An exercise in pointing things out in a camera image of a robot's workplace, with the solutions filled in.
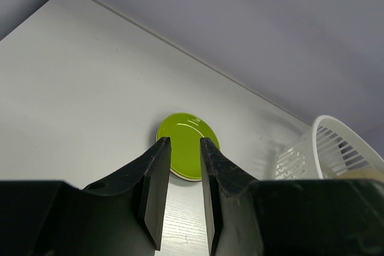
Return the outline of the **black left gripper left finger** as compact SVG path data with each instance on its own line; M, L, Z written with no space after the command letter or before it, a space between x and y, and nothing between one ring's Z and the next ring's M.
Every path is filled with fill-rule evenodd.
M84 188L103 197L138 189L134 215L157 251L161 248L171 151L171 139L162 137L143 155Z

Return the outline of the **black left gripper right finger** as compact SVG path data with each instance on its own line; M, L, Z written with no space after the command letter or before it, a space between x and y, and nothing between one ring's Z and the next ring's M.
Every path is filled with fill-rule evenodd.
M257 179L200 139L203 201L210 255L262 255L253 185Z

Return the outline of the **cream plate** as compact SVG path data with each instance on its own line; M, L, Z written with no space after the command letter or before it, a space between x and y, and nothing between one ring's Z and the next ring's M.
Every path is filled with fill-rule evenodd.
M160 129L158 128L157 131L156 131L156 135L155 135L156 140L159 140L161 138L159 136L159 131L160 131ZM183 175L181 175L181 174L177 173L176 171L174 171L171 167L170 167L170 172L174 176L176 176L176 177L178 177L178 178L180 178L182 180L185 180L187 182L201 182L202 181L202 178L200 178L200 179L192 179L192 178L184 177Z

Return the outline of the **lime green plate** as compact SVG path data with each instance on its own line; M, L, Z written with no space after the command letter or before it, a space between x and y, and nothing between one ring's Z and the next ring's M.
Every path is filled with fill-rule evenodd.
M189 113L174 113L165 118L158 128L161 138L171 140L170 167L184 177L202 178L200 139L210 138L220 148L213 129L201 118Z

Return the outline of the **beige speckled plate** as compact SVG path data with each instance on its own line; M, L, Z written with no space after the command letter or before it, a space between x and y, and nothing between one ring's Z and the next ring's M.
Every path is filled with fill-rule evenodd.
M383 182L384 175L374 168L349 170L341 174L339 179L373 179Z

